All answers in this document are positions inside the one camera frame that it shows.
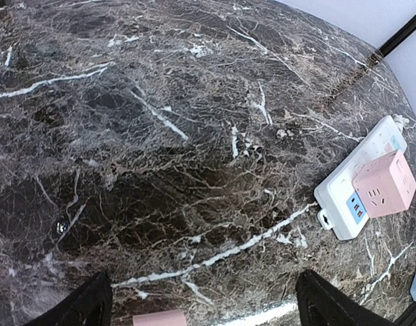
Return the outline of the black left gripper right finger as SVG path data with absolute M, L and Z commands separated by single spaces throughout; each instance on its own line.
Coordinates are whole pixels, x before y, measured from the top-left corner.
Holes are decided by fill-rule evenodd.
M 300 273 L 296 297 L 301 325 L 391 325 L 348 298 L 313 270 Z

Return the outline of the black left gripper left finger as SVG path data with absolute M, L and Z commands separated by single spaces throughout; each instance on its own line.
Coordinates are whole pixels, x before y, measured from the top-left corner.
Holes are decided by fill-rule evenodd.
M 113 293 L 105 271 L 97 272 L 63 301 L 25 326 L 109 326 Z

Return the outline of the pink usb charger plug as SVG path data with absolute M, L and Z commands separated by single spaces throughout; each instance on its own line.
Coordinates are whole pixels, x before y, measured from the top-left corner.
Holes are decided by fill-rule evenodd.
M 181 310 L 168 310 L 133 316 L 133 326 L 186 326 Z

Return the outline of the white multicolour power strip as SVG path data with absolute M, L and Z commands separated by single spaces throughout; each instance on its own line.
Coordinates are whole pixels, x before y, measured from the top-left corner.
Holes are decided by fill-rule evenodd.
M 321 226 L 332 230 L 339 240 L 356 238 L 369 217 L 353 187 L 353 179 L 366 163 L 392 151 L 406 149 L 402 124 L 389 115 L 383 117 L 314 189 L 314 196 L 321 207 L 317 214 Z

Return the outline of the pink cube socket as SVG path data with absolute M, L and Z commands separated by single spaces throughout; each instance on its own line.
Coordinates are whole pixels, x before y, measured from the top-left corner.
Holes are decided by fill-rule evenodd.
M 366 163 L 353 187 L 368 216 L 377 218 L 408 210 L 416 181 L 403 152 L 396 150 Z

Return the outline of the right black frame post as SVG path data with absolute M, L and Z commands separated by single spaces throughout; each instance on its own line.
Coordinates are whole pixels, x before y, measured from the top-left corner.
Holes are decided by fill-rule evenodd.
M 402 42 L 416 31 L 416 14 L 393 34 L 382 46 L 379 53 L 382 58 L 391 54 Z

